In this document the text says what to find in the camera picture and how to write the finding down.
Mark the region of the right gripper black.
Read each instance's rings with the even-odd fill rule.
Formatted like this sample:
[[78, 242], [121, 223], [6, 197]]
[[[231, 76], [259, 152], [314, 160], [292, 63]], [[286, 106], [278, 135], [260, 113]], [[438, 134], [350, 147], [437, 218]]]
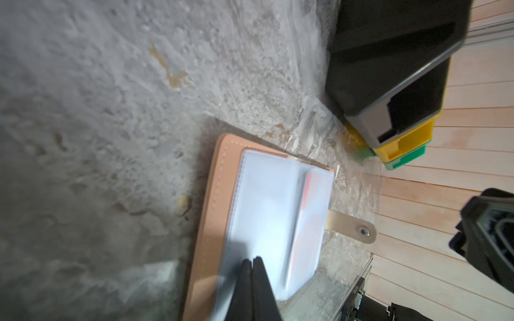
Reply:
[[512, 293], [513, 194], [486, 189], [467, 202], [460, 217], [451, 250]]

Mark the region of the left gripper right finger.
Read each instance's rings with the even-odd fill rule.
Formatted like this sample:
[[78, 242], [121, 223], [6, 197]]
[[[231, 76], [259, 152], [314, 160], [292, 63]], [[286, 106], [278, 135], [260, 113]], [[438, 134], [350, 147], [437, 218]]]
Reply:
[[282, 321], [263, 259], [252, 263], [252, 310], [255, 321]]

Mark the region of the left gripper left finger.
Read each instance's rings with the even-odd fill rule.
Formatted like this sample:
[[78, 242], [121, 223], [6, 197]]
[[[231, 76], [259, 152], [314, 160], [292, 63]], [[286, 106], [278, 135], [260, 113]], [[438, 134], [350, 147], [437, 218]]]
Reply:
[[253, 320], [252, 262], [242, 262], [225, 321]]

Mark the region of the tan leather card holder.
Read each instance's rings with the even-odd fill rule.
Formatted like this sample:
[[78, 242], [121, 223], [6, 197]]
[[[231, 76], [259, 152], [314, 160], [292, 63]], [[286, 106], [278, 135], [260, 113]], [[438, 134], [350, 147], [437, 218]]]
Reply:
[[[332, 169], [233, 134], [216, 143], [199, 223], [184, 320], [223, 320], [245, 259], [261, 257], [277, 301], [290, 299], [286, 273], [309, 169]], [[368, 221], [328, 209], [325, 230], [376, 240]]]

